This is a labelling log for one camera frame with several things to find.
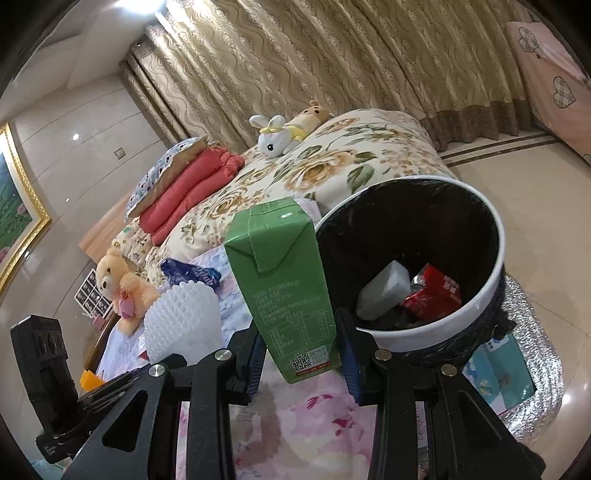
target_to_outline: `green juice carton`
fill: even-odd
[[[288,383],[340,366],[310,217],[284,198],[238,212],[224,242],[256,326]]]

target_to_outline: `yellow bow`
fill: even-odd
[[[274,134],[277,132],[280,132],[282,129],[279,127],[265,127],[265,128],[261,128],[259,130],[260,133],[262,134]]]

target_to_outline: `metal screw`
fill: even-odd
[[[156,365],[152,365],[150,367],[150,370],[148,370],[148,373],[152,376],[152,377],[159,377],[160,375],[162,375],[164,372],[166,372],[166,369],[164,368],[164,365],[160,365],[160,364],[156,364]]]
[[[441,373],[443,375],[447,375],[448,377],[453,377],[457,374],[457,368],[450,364],[445,364],[441,366]]]
[[[385,348],[380,348],[374,352],[374,357],[383,361],[390,360],[392,358],[392,352]]]
[[[216,360],[220,360],[220,362],[225,362],[226,360],[230,360],[232,358],[232,352],[230,350],[226,350],[222,348],[213,354]]]

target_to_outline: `framed painting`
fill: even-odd
[[[50,218],[18,158],[8,124],[0,127],[0,297]]]

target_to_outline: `qr code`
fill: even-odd
[[[324,345],[314,348],[301,355],[296,355],[290,359],[291,366],[296,374],[305,370],[317,370],[322,366],[329,364],[329,354]]]
[[[294,358],[290,359],[290,362],[295,373],[306,370],[307,368],[312,368],[312,362],[310,362],[308,352],[302,353],[301,355],[296,355]]]

